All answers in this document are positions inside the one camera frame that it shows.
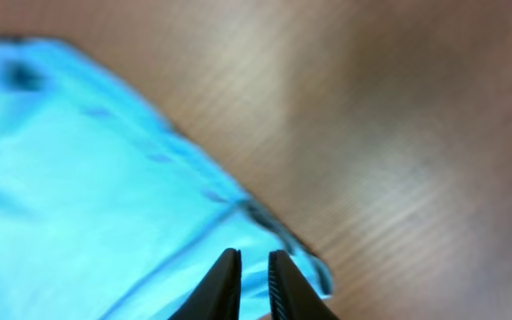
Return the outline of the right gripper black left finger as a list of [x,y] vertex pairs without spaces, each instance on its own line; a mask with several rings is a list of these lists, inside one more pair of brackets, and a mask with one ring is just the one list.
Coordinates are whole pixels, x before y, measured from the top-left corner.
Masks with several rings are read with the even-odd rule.
[[241,299],[241,252],[228,248],[170,320],[238,320]]

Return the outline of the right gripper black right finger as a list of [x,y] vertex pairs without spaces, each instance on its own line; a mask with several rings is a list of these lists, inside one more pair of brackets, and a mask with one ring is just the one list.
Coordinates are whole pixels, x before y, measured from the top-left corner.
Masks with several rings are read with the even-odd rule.
[[339,320],[285,251],[268,256],[268,292],[273,320]]

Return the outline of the light blue printed t-shirt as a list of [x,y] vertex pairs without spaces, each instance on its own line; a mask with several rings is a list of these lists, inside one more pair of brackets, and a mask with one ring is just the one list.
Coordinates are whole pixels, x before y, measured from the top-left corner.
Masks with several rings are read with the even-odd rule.
[[224,250],[240,316],[269,311],[284,250],[332,275],[132,88],[69,45],[0,38],[0,319],[167,319]]

